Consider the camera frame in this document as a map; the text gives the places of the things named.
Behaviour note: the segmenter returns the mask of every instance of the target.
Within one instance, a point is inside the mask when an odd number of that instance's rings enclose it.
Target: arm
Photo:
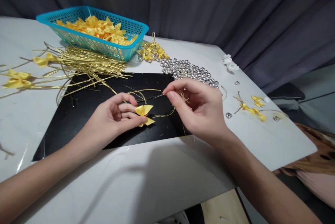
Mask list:
[[[10,223],[58,181],[94,157],[121,133],[146,121],[137,102],[120,93],[100,104],[83,129],[62,149],[0,183],[0,223]]]
[[[183,90],[189,104],[176,90]],[[269,223],[321,223],[228,129],[219,90],[183,78],[170,83],[163,94],[175,106],[185,127],[221,154],[245,196]]]

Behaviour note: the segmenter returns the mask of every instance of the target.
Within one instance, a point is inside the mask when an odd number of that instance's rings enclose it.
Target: wooden floor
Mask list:
[[[235,189],[201,203],[205,224],[250,224]]]

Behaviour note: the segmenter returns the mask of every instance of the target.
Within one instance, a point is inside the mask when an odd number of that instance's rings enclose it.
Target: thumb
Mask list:
[[[187,120],[189,120],[193,115],[192,109],[185,103],[184,99],[177,92],[169,91],[166,96],[176,108],[183,123],[187,123]]]
[[[120,132],[120,134],[124,133],[127,130],[133,129],[137,126],[139,126],[142,123],[145,123],[147,121],[146,117],[143,116],[138,116],[135,118],[131,118],[128,120],[124,120],[124,121],[119,121],[118,124],[118,130]]]

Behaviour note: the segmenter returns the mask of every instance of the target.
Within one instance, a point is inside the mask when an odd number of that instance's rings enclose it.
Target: bundle of gold wire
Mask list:
[[[109,89],[111,89],[116,94],[116,92],[105,82],[105,80],[112,78],[112,77],[126,78],[126,79],[127,77],[132,77],[131,75],[132,73],[128,73],[125,71],[127,64],[124,61],[112,58],[110,56],[103,55],[101,53],[91,51],[89,49],[83,49],[83,48],[79,48],[79,47],[72,46],[72,45],[63,47],[63,48],[55,48],[46,43],[45,45],[46,45],[46,49],[40,50],[42,51],[40,56],[46,52],[51,53],[52,55],[55,55],[57,57],[56,62],[57,64],[60,64],[60,67],[56,67],[54,65],[46,65],[47,67],[54,68],[54,70],[44,74],[41,77],[30,76],[30,78],[32,79],[47,78],[48,79],[47,81],[33,82],[31,83],[31,85],[26,85],[26,86],[20,87],[19,89],[59,89],[60,91],[57,96],[57,104],[58,104],[59,98],[70,95],[84,88],[87,89],[90,86],[96,87],[96,84],[103,84],[107,86]],[[29,60],[25,58],[22,58],[22,59],[26,60],[27,61],[26,63],[34,62],[34,60]],[[62,71],[64,75],[54,76],[54,74],[59,71]],[[108,77],[105,77],[102,79],[100,77],[102,75],[107,75]],[[78,76],[82,81],[74,82],[73,78],[75,76]],[[67,79],[67,81],[64,83],[63,86],[45,85],[45,83],[47,82],[52,82],[52,81],[62,80],[62,79]],[[61,92],[66,90],[66,88],[70,86],[78,86],[78,89],[72,92],[67,92],[66,94],[61,96],[60,95]]]

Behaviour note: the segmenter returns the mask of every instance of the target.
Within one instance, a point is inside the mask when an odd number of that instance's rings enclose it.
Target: forearm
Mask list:
[[[314,213],[273,175],[230,130],[214,147],[237,184],[269,223],[320,223]]]
[[[68,145],[0,183],[0,223],[10,223],[84,161]]]

